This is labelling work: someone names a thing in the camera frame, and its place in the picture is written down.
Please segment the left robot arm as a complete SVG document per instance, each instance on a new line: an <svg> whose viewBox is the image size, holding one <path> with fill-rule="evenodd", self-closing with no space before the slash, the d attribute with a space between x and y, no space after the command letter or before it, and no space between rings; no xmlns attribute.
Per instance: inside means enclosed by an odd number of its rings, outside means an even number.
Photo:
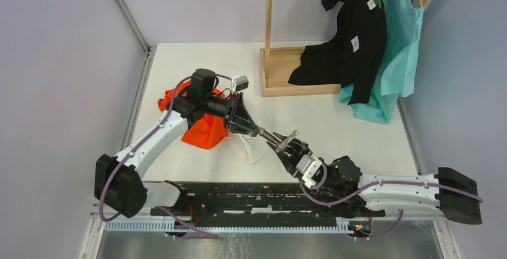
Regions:
<svg viewBox="0 0 507 259"><path fill-rule="evenodd" d="M230 95L222 97L215 89L221 74L196 69L180 81L184 88L173 89L169 104L160 118L138 140L114 156L103 154L96 162L94 196L99 201L99 217L110 222L122 215L131 218L148 206L164 206L174 215L183 214L188 199L174 185L160 196L150 192L142 182L144 175L160 154L193 127L204 115L222 119L230 132L256 137L261 128L247 111L243 90L249 85L246 76L230 78Z"/></svg>

